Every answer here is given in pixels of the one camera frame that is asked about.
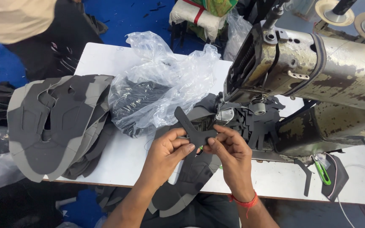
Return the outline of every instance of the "forearm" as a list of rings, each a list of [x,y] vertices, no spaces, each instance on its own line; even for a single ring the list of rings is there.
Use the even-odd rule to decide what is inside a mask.
[[[242,228],[279,228],[260,200],[249,211],[240,205],[237,205],[237,210]]]
[[[150,184],[138,180],[102,227],[140,227],[144,213],[156,190],[157,188]]]

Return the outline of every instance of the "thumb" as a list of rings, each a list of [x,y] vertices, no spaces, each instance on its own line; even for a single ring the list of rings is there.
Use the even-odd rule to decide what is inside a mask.
[[[180,146],[174,153],[170,154],[169,157],[171,160],[175,160],[176,162],[181,161],[185,158],[189,153],[191,153],[195,149],[194,144],[186,144]]]
[[[208,138],[208,144],[212,151],[219,157],[219,159],[225,163],[230,159],[229,152],[225,149],[225,147],[215,138]]]

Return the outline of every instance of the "red tape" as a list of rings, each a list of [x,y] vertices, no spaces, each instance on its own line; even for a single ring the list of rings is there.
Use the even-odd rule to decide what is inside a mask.
[[[249,212],[250,208],[253,207],[254,205],[257,204],[258,202],[258,197],[257,197],[257,193],[254,192],[254,198],[251,202],[247,202],[247,203],[243,203],[243,202],[240,202],[239,200],[237,200],[235,198],[234,195],[232,194],[229,194],[228,197],[230,198],[229,202],[232,202],[232,200],[234,200],[238,205],[242,206],[242,207],[245,207],[247,208],[247,212],[246,212],[246,218],[248,219],[249,217],[247,216],[247,213]]]
[[[194,19],[194,24],[197,24],[202,12],[204,12],[204,10],[206,10],[205,7],[201,6],[200,4],[193,3],[190,0],[183,0],[183,1],[188,3],[188,4],[191,4],[193,6],[196,6],[196,7],[200,8],[200,10],[198,11],[198,13],[197,13],[197,15],[195,16],[195,19]]]

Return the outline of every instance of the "dark pants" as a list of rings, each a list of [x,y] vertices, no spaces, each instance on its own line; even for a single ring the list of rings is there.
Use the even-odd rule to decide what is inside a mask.
[[[58,0],[54,20],[43,33],[5,45],[26,68],[29,81],[73,75],[88,42],[103,43],[69,0]]]
[[[226,195],[199,193],[180,213],[165,218],[159,211],[149,210],[143,217],[141,228],[239,228],[239,214],[234,202]]]

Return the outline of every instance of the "sewing machine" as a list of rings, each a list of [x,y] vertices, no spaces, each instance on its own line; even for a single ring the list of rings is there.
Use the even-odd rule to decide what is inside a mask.
[[[263,115],[268,96],[309,100],[277,123],[273,147],[279,154],[309,156],[365,144],[365,44],[275,27],[288,1],[251,29],[229,69],[221,102],[250,102],[254,114]],[[325,15],[338,20],[350,2],[355,1],[325,9]]]

